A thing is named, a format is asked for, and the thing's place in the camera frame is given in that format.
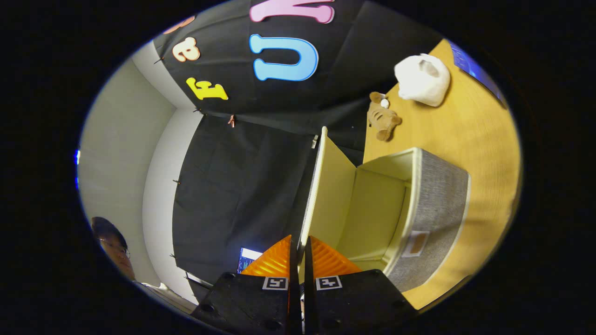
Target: letter cutout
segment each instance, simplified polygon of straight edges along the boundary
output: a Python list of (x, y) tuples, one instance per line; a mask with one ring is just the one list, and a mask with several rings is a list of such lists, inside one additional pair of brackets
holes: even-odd
[(263, 49), (291, 49), (300, 55), (298, 63), (292, 65), (266, 63), (260, 58), (255, 60), (253, 65), (254, 75), (259, 80), (272, 78), (299, 82), (310, 78), (319, 64), (319, 54), (315, 46), (303, 39), (263, 38), (259, 34), (253, 34), (249, 38), (249, 46), (255, 54), (259, 54)]
[(187, 84), (190, 86), (190, 89), (193, 90), (194, 95), (196, 95), (199, 100), (203, 100), (204, 98), (221, 98), (223, 100), (228, 99), (228, 95), (225, 93), (224, 87), (220, 84), (215, 84), (214, 87), (209, 87), (211, 86), (210, 82), (197, 82), (197, 80), (193, 77), (187, 79)]
[(301, 7), (298, 5), (316, 4), (317, 2), (333, 2), (334, 0), (269, 0), (250, 8), (249, 15), (253, 22), (261, 22), (269, 16), (296, 15), (313, 17), (319, 23), (333, 20), (335, 10), (331, 6)]
[(192, 37), (187, 37), (184, 41), (174, 45), (172, 54), (179, 61), (197, 60), (201, 57), (201, 52), (196, 47), (197, 40)]
[(170, 29), (168, 29), (168, 30), (166, 30), (165, 32), (163, 32), (163, 34), (164, 34), (164, 35), (165, 35), (165, 34), (169, 34), (169, 33), (171, 33), (171, 32), (173, 32), (173, 31), (175, 31), (176, 29), (178, 29), (178, 28), (180, 28), (180, 27), (184, 27), (184, 26), (186, 26), (187, 24), (191, 23), (192, 21), (194, 21), (194, 15), (193, 15), (193, 16), (191, 16), (191, 17), (189, 17), (189, 18), (187, 18), (186, 20), (184, 20), (184, 21), (182, 21), (182, 22), (180, 22), (180, 23), (178, 23), (178, 24), (174, 25), (174, 26), (173, 26), (173, 27), (171, 27)]

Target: black hair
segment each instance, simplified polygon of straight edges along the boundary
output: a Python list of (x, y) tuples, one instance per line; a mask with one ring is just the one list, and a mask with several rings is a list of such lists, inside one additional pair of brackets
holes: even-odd
[(93, 236), (95, 238), (116, 236), (120, 244), (124, 249), (128, 249), (126, 240), (122, 233), (114, 226), (108, 219), (104, 219), (100, 216), (96, 216), (91, 219), (91, 230), (93, 230)]

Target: storage box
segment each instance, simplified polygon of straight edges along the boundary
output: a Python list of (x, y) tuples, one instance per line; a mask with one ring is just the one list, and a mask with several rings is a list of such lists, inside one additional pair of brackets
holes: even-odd
[(323, 127), (299, 255), (312, 235), (363, 271), (382, 270), (400, 291), (413, 289), (455, 244), (469, 194), (466, 171), (420, 148), (356, 168)]

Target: orange gripper pad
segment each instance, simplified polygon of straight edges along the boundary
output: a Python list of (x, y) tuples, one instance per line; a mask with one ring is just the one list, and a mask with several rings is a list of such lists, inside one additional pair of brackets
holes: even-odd
[(290, 240), (292, 235), (275, 243), (242, 271), (243, 275), (290, 277)]
[(310, 236), (313, 277), (329, 277), (361, 272), (354, 263), (316, 237)]

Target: monitor screen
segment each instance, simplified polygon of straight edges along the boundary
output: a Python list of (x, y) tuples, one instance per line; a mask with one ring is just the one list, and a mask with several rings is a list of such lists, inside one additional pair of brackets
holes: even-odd
[(241, 273), (247, 268), (255, 259), (262, 255), (262, 252), (247, 249), (245, 247), (240, 248), (240, 258), (238, 259), (238, 273)]
[(499, 99), (500, 102), (505, 104), (503, 100), (503, 96), (499, 88), (497, 87), (496, 83), (492, 80), (492, 78), (486, 73), (479, 65), (476, 63), (468, 54), (465, 53), (460, 47), (458, 47), (455, 43), (449, 41), (451, 45), (451, 51), (453, 51), (453, 60), (455, 66), (459, 67), (470, 76), (474, 77), (478, 80), (482, 85), (484, 85), (489, 91), (491, 91), (494, 96)]

